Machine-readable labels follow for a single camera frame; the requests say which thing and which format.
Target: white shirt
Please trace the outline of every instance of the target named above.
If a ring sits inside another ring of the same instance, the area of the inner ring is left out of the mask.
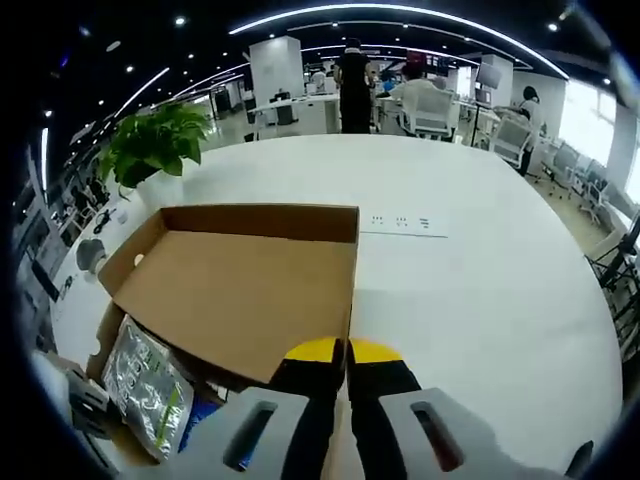
[[[324,72],[316,72],[311,76],[311,81],[316,85],[316,92],[324,92],[324,82],[327,76]]]
[[[538,144],[540,129],[542,128],[542,108],[540,107],[540,103],[535,100],[525,100],[520,105],[520,108],[526,110],[530,116],[531,137],[529,137],[529,141],[527,142],[527,150],[533,150]]]
[[[426,78],[417,78],[401,83],[394,87],[390,92],[392,98],[402,101],[402,108],[407,113],[414,113],[418,109],[418,100],[425,91],[438,89],[433,83]]]

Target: open cardboard box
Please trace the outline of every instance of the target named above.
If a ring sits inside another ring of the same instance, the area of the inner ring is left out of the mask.
[[[196,375],[222,379],[232,390],[267,384],[297,345],[348,337],[357,240],[356,207],[158,211],[100,271],[113,302],[88,376],[102,384],[126,312]],[[152,462],[127,430],[115,432],[114,443],[132,463]]]

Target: ceiling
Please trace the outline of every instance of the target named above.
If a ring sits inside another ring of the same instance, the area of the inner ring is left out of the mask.
[[[338,45],[345,36],[356,36],[363,43],[404,45],[456,56],[496,53],[494,49],[497,48],[505,55],[522,59],[534,72],[558,76],[541,61],[493,35],[450,20],[410,12],[323,11],[278,20],[233,36],[228,34],[233,28],[275,13],[345,3],[344,0],[240,1],[226,2],[224,6],[212,0],[120,0],[99,2],[97,6],[93,2],[62,3],[62,7],[44,7],[46,11],[40,12],[43,18],[31,23],[32,30],[37,29],[39,39],[30,57],[37,65],[31,65],[29,70],[39,80],[33,125],[50,128],[51,177],[60,173],[74,150],[75,147],[69,147],[74,133],[93,121],[99,125],[106,115],[119,110],[164,68],[170,70],[136,98],[123,114],[134,111],[139,104],[166,100],[169,92],[175,95],[216,72],[245,63],[242,53],[248,52],[253,43],[266,40],[270,34],[299,38],[303,48]],[[603,66],[606,63],[606,57],[590,41],[577,18],[569,16],[558,21],[564,10],[562,2],[390,0],[387,3],[446,12],[498,30],[537,51],[560,51]],[[181,26],[175,24],[178,16],[185,19]],[[367,23],[346,23],[353,21]],[[338,26],[332,26],[332,22],[338,22]],[[547,28],[550,22],[559,25],[557,32]],[[288,31],[318,23],[325,25]],[[405,23],[411,26],[403,28]],[[115,41],[119,41],[120,46],[107,52],[107,47]],[[393,55],[403,54],[399,50],[383,50],[391,51]],[[322,51],[322,55],[338,52],[338,49],[327,50]],[[317,58],[315,51],[304,54],[305,61]],[[572,76],[592,76],[595,82],[602,80],[601,73],[571,64],[558,65]],[[133,71],[127,72],[128,66],[132,66]],[[53,112],[49,118],[43,115],[47,110]]]

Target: round white table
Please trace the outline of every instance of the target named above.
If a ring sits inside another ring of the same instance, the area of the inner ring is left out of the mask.
[[[206,152],[184,180],[187,204],[358,205],[363,231],[381,212],[428,216],[446,238],[361,233],[351,336],[394,348],[423,388],[482,417],[529,466],[564,472],[616,422],[618,344],[596,278],[544,199],[495,154],[392,136],[289,137]],[[132,197],[117,204],[126,224],[100,236],[109,252],[147,216]],[[109,298],[78,273],[75,248],[55,278],[76,276],[53,328],[60,354],[85,364]]]

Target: window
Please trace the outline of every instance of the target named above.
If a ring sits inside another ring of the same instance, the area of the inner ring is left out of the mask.
[[[615,98],[586,83],[569,80],[560,138],[602,165],[609,160],[616,119]]]
[[[629,195],[635,203],[640,203],[640,132],[638,133],[638,143],[636,143],[636,153],[631,167],[631,175],[629,175],[629,180],[627,181],[627,195]]]

